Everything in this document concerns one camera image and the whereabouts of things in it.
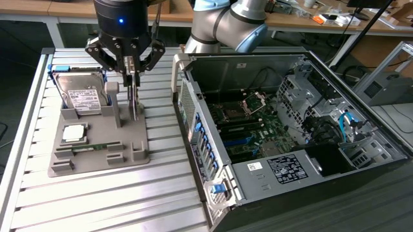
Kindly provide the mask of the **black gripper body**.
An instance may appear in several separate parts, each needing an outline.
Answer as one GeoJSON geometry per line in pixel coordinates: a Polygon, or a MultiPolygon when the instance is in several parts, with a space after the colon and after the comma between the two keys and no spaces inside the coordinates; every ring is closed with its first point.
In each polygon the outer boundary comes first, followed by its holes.
{"type": "Polygon", "coordinates": [[[151,44],[148,2],[95,0],[93,7],[103,45],[115,55],[140,56],[151,44]]]}

